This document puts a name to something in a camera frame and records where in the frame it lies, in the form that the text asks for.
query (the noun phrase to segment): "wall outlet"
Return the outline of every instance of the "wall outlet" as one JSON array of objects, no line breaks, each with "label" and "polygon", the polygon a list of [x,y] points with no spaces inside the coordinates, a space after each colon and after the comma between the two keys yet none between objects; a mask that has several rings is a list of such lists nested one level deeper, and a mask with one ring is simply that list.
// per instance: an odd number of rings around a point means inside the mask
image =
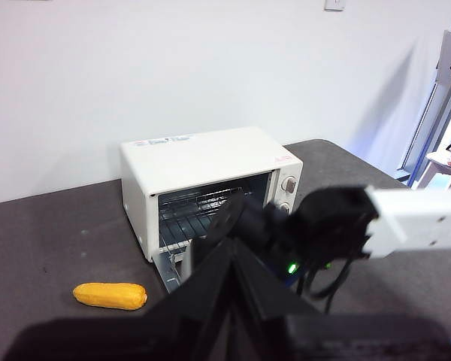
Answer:
[{"label": "wall outlet", "polygon": [[324,10],[342,11],[346,7],[346,0],[325,0]]}]

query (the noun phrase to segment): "white wall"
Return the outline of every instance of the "white wall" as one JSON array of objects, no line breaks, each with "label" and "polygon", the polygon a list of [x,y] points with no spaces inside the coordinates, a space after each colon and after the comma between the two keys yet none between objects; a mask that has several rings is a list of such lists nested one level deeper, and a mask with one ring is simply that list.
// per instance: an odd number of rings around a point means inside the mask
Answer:
[{"label": "white wall", "polygon": [[118,178],[122,141],[252,124],[394,168],[451,0],[323,4],[0,0],[0,202]]}]

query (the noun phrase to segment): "oven rack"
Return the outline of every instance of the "oven rack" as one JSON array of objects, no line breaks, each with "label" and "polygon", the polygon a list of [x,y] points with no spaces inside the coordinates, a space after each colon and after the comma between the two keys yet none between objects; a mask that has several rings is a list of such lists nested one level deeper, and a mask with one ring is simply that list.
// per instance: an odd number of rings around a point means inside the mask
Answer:
[{"label": "oven rack", "polygon": [[243,187],[228,188],[206,194],[174,197],[159,206],[159,249],[154,263],[169,292],[180,285],[176,262],[183,259],[186,247],[195,237],[204,237],[213,215]]}]

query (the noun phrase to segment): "oven control knob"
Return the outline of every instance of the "oven control knob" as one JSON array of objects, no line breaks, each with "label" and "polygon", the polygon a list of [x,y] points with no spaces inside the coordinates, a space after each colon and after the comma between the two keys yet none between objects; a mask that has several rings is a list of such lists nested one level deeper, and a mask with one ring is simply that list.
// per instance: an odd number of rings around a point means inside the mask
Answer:
[{"label": "oven control knob", "polygon": [[279,206],[279,209],[282,211],[282,212],[286,212],[287,214],[289,214],[289,203],[283,203],[283,204],[281,204],[280,206]]},{"label": "oven control knob", "polygon": [[283,183],[281,184],[281,187],[287,193],[294,193],[295,178],[294,177],[287,177],[286,179],[283,180]]}]

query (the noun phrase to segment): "oven label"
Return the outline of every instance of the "oven label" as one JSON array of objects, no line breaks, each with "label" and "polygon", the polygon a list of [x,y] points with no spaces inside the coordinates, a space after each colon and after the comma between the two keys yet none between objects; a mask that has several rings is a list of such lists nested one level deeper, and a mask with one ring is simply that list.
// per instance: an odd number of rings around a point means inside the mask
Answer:
[{"label": "oven label", "polygon": [[276,156],[276,157],[274,158],[274,161],[275,161],[275,162],[285,162],[285,161],[291,160],[291,159],[292,159],[291,156]]},{"label": "oven label", "polygon": [[169,143],[171,141],[188,141],[193,138],[194,138],[193,135],[178,135],[177,137],[170,138],[157,138],[157,139],[148,139],[146,141],[134,141],[132,142],[132,144],[135,145],[136,147],[143,147],[145,145],[164,144]]}]

